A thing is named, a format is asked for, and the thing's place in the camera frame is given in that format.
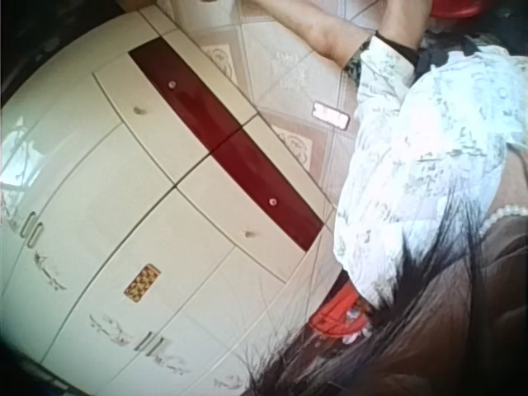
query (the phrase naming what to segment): tiled floor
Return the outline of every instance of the tiled floor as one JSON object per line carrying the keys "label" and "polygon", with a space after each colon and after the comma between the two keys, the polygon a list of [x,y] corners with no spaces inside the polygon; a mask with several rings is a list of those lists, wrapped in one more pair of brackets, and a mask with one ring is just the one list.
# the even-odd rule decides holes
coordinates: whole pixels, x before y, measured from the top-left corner
{"label": "tiled floor", "polygon": [[[375,29],[384,0],[307,0],[325,12]],[[356,87],[333,63],[248,0],[158,0],[273,125],[336,205],[347,177],[358,124],[343,131],[312,116],[315,102],[348,114]]]}

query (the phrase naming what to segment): person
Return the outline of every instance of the person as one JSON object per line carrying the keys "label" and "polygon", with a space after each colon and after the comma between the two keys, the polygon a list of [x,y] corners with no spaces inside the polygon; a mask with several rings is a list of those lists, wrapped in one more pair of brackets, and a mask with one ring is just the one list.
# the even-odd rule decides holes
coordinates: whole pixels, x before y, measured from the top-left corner
{"label": "person", "polygon": [[334,252],[370,305],[390,299],[403,240],[411,250],[430,245],[450,192],[479,207],[479,223],[528,215],[528,190],[514,181],[527,158],[527,57],[469,40],[449,55],[421,57],[432,0],[387,0],[375,35],[306,0],[243,1],[358,83],[360,128]]}
{"label": "person", "polygon": [[304,0],[243,1],[358,84],[334,251],[372,325],[302,370],[286,343],[246,394],[525,394],[528,58],[467,37],[420,51],[431,0],[387,0],[375,35]]}

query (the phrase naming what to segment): red stool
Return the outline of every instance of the red stool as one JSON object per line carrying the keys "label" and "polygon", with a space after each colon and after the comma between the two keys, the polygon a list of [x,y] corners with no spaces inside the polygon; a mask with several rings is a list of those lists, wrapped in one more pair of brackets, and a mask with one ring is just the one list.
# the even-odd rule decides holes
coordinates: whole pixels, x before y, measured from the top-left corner
{"label": "red stool", "polygon": [[496,0],[435,0],[431,17],[467,19],[487,11]]}
{"label": "red stool", "polygon": [[347,312],[356,306],[360,295],[350,282],[347,282],[330,300],[323,305],[309,320],[309,326],[330,338],[343,338],[360,332],[369,322],[362,314],[359,318],[349,321]]}

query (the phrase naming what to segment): floral blouse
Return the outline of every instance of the floral blouse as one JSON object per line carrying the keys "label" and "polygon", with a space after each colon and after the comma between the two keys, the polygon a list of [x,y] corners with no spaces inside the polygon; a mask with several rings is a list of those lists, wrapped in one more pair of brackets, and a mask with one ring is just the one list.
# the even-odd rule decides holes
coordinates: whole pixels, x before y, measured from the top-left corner
{"label": "floral blouse", "polygon": [[[480,50],[469,57],[450,52],[446,65],[414,84],[413,66],[383,41],[373,38],[361,56],[361,127],[334,252],[374,306],[381,296],[390,299],[403,238],[412,252],[424,252],[448,196],[471,200],[486,214],[507,144],[526,147],[528,58],[497,46]],[[464,221],[456,220],[453,234]]]}

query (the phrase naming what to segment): black hair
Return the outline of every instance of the black hair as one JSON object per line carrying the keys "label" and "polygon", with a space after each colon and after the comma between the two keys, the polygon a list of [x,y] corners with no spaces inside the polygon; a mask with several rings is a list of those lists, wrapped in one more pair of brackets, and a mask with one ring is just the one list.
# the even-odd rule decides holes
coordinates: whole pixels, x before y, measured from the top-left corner
{"label": "black hair", "polygon": [[[270,356],[262,359],[259,367],[250,368],[250,384],[246,394],[253,396],[315,396],[326,395],[328,383],[339,383],[348,394],[490,394],[501,391],[505,379],[521,378],[526,370],[526,354],[515,364],[521,371],[497,373],[493,371],[493,337],[490,318],[487,315],[483,268],[486,259],[479,236],[479,214],[474,205],[457,205],[452,200],[447,206],[440,228],[431,246],[425,252],[412,252],[406,242],[397,281],[391,300],[385,300],[372,313],[373,334],[343,349],[334,357],[316,361],[307,370],[294,374],[292,367],[302,359],[303,348],[286,343]],[[456,229],[455,221],[460,212],[465,219],[464,229],[458,238],[451,238]],[[521,251],[526,253],[526,238]],[[447,290],[438,295],[437,287],[443,275],[458,268],[457,278],[466,278],[465,287]],[[453,356],[453,373],[446,377],[422,375],[405,370],[407,356],[419,351],[405,350],[402,340],[409,328],[420,328],[423,321],[434,313],[428,313],[431,299],[449,300],[449,293],[459,293],[456,301],[463,314],[457,321],[453,315],[452,337],[462,342],[456,348],[460,354]]]}

